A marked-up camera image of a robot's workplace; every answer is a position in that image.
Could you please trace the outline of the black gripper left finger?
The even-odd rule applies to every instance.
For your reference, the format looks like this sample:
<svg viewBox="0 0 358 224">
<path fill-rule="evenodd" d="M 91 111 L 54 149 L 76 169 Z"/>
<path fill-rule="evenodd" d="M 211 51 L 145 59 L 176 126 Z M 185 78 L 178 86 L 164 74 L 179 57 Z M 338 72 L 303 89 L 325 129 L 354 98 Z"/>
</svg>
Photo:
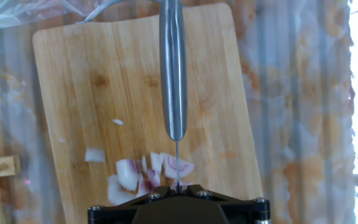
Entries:
<svg viewBox="0 0 358 224">
<path fill-rule="evenodd" d="M 120 219 L 132 220 L 143 205 L 176 196 L 176 190 L 176 187 L 162 186 L 115 207 L 94 205 L 88 208 L 88 224 L 114 223 Z"/>
</svg>

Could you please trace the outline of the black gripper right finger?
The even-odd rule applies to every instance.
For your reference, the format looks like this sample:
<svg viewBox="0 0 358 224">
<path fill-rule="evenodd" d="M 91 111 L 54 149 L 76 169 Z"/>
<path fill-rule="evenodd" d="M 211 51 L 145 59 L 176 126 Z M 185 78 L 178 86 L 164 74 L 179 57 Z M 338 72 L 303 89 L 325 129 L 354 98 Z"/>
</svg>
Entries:
<svg viewBox="0 0 358 224">
<path fill-rule="evenodd" d="M 270 202 L 257 197 L 241 200 L 203 188 L 200 185 L 179 186 L 185 197 L 182 213 L 195 223 L 270 223 Z"/>
</svg>

